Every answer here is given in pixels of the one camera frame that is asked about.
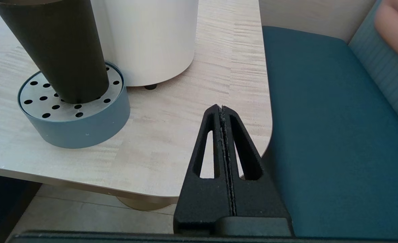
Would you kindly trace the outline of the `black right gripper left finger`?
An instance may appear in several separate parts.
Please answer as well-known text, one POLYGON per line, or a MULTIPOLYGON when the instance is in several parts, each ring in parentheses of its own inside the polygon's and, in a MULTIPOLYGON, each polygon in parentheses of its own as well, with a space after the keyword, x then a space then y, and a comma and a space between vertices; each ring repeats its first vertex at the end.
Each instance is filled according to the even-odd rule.
POLYGON ((204 112, 173 216, 175 234, 214 234, 216 222, 232 215, 221 112, 218 105, 204 112), (209 132, 213 134, 214 177, 201 178, 209 132))

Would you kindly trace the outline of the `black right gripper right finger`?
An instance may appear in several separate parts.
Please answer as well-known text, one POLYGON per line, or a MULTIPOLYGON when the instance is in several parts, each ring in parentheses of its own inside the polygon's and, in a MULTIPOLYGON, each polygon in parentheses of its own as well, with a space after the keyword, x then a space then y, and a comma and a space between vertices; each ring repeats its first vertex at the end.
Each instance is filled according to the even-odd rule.
POLYGON ((233 109, 222 108, 230 211, 238 217, 291 220, 247 129, 233 109))

